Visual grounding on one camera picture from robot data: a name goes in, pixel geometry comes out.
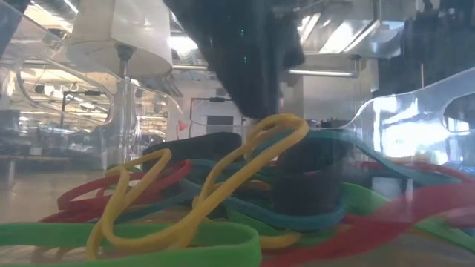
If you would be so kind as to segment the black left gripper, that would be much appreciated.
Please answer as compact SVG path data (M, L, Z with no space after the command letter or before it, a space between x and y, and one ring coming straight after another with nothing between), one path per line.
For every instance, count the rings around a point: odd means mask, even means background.
M258 97L283 70L304 63L296 0L163 0L240 112L263 119L278 113L278 86Z

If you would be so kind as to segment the yellow rubber band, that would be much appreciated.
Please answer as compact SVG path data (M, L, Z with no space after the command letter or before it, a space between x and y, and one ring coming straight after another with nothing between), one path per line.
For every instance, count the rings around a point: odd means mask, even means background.
M225 167L230 165L239 156L249 155L259 143L285 130L290 130L291 134L258 154L222 185L217 188L214 187L215 180ZM221 204L235 189L244 184L251 176L265 166L266 163L300 142L308 132L309 126L306 121L293 114L275 114L261 120L249 133L246 143L222 158L209 172L200 195L195 201L195 206L190 213L168 228L140 238L126 239L116 236L113 231L114 221L144 192L154 181L156 175L164 169L166 163L171 159L171 152L169 149L164 149L153 153L151 156L144 156L136 161L127 162L112 168L109 172L119 176L117 189L107 202L99 222L96 223L90 233L85 247L87 258L92 260L97 257L99 244L103 238L117 248L138 251L146 251L150 248L185 248L195 236L197 227L211 211ZM136 186L128 190L130 178L128 168L147 159L155 158L158 158L159 161Z
M278 236L260 236L262 249L287 248L296 244L301 238L297 232L287 232Z

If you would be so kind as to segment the blue rubber band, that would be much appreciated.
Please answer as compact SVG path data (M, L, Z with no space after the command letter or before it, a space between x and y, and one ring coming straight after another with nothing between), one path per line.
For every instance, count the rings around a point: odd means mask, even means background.
M116 223L125 223L152 214L154 212L161 211L172 205L177 205L185 200L192 199L201 191L201 185L198 185L197 183L191 182L187 179L181 180L180 185L184 191L177 196L170 197L161 202L156 202L147 208L121 215L118 219L116 219ZM333 211L311 216L291 216L278 214L256 204L240 200L237 197L227 197L223 201L223 204L227 208L235 209L242 214L260 220L261 222L268 225L297 231L313 231L331 228L342 221L344 215L346 214L342 197L338 198L336 207Z

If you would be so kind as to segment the clear plastic bin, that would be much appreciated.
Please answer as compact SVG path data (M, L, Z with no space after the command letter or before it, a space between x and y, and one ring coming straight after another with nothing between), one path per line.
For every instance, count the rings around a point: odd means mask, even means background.
M65 1L72 31L79 2ZM86 243L102 215L81 223L40 222L59 212L56 202L61 195L87 182L117 175L109 171L151 156L158 151L146 155L143 151L162 142L231 132L241 135L244 145L251 130L267 117L250 118L240 112L197 44L168 9L171 72L131 80L136 87L137 115L131 159L108 165L104 132L112 120L119 77L69 45L72 31L48 30L29 18L28 8L40 3L0 0L0 267L261 267L261 263L287 252L321 244L370 215L346 212L331 228L297 231L268 225L227 208L222 201L197 227L185 248L138 251L117 248L103 238L97 257L89 260ZM343 125L317 128L311 126L310 116L289 114L304 119L309 131L348 131L397 165L436 178L448 174L461 178L461 183L475 182L475 177L440 162L421 161L421 156L430 153L446 159L463 153L475 155L475 130L451 119L457 105L475 100L475 67L413 92L366 96L362 104L350 102L351 94L351 89L337 88L330 95L331 103L317 104L311 114L312 118L326 119L335 111L349 110L350 120ZM187 130L178 131L179 120L189 125ZM249 155L239 156L225 167L214 187L251 161ZM280 155L229 197L273 211L271 190ZM181 180L197 183L202 189L221 159L190 160L193 166ZM130 166L127 189L136 186L158 161L147 159ZM164 200L184 191L180 181L161 191ZM399 197L412 200L415 190L438 186L420 185L403 177L352 145L342 162L342 200L344 183L363 186L390 201ZM135 220L115 220L113 231L126 239L162 231L190 213L199 195ZM117 219L152 204L131 203ZM467 228L475 228L475 205L432 217L466 233ZM412 227L361 254L292 267L475 267L475 254ZM287 248L261 248L260 236L287 232L301 234L300 240Z

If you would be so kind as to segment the red rubber band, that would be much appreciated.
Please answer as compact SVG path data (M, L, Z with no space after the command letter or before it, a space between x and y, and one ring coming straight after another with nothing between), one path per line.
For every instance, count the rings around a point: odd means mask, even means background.
M142 192L133 206L152 204L165 197L162 190L176 185L189 173L193 164L190 159L178 162L163 173L156 175L152 183ZM119 176L109 176L87 182L66 191L57 199L59 212L40 220L41 223L85 223L102 215L110 195L105 195L105 189L116 185Z
M394 199L327 241L287 252L261 263L261 267L292 267L311 260L361 254L395 239L428 217L473 205L475 182L420 188L413 192L412 200Z

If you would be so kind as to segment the ceiling light tube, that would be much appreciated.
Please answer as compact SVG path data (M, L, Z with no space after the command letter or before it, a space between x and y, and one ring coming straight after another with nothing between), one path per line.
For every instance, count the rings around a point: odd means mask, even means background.
M335 70L304 70L304 69L291 69L287 71L288 74L302 75L302 76L326 76L326 77L339 77L339 78L358 78L358 72L348 71L335 71Z

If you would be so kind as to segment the white shade table lamp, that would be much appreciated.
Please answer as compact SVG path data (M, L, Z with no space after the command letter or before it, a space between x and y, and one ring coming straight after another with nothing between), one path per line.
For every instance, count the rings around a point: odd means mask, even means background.
M80 0L69 45L118 75L112 120L105 126L106 163L131 159L136 136L132 79L172 69L169 10L162 0Z

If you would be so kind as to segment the silver ventilation duct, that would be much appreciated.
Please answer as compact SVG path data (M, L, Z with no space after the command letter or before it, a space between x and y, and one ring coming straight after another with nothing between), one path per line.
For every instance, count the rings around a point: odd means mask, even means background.
M300 42L307 54L350 54L390 59L401 54L404 23L414 0L307 0L298 8Z

